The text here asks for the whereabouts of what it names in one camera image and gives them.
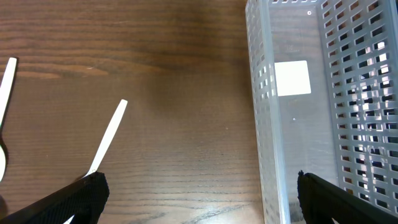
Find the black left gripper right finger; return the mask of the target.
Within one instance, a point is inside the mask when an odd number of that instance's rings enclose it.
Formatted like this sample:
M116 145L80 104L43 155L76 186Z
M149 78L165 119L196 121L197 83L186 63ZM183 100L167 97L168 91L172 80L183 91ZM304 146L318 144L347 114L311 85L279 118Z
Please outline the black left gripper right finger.
M300 171L298 200L308 224L397 224L397 217L312 173Z

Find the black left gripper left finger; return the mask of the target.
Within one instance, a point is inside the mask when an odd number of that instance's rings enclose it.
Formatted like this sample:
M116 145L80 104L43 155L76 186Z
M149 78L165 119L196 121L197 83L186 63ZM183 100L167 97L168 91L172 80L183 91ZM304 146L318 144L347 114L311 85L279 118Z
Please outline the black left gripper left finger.
M1 219L2 224L97 224L109 197L102 172L94 172Z

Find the clear perforated plastic basket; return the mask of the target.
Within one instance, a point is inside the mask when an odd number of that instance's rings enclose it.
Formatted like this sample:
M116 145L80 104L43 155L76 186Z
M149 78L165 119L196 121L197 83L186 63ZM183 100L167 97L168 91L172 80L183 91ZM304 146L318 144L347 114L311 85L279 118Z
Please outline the clear perforated plastic basket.
M303 223L300 171L397 215L397 2L248 0L262 209Z

